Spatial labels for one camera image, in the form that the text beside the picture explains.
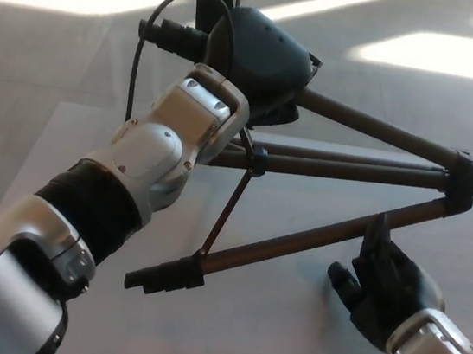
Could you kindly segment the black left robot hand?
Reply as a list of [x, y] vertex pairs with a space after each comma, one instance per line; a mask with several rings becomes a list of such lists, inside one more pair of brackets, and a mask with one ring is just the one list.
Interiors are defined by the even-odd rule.
[[229, 34], [221, 18], [211, 30], [202, 62], [228, 78], [247, 98], [247, 127], [295, 122], [295, 95], [306, 88], [322, 61], [254, 8], [230, 10], [234, 45], [227, 65]]

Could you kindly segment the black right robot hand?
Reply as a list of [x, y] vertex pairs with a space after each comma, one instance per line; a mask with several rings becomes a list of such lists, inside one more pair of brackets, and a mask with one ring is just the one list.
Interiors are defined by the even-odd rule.
[[431, 276], [392, 240], [386, 214], [366, 227], [353, 271], [340, 262], [327, 269], [330, 285], [357, 331], [384, 352], [387, 340], [413, 314], [445, 310], [442, 291]]

